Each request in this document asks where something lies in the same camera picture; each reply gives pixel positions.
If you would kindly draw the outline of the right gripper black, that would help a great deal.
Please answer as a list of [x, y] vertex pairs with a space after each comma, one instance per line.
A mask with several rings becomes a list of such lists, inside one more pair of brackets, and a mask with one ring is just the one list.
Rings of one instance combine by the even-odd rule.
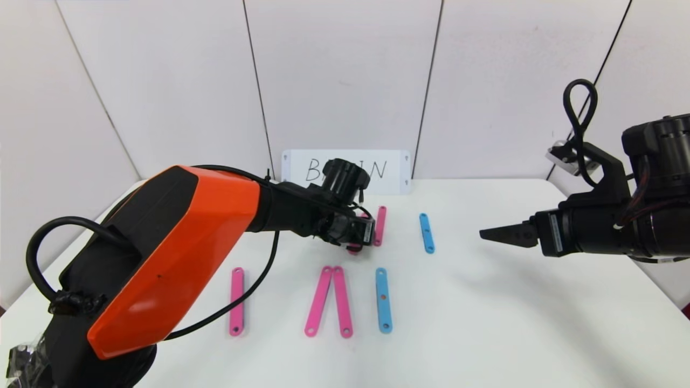
[[480, 230], [480, 238], [505, 245], [532, 248], [539, 241], [543, 255], [573, 253], [631, 255], [636, 252], [634, 228], [614, 229], [614, 206], [540, 211], [532, 221]]

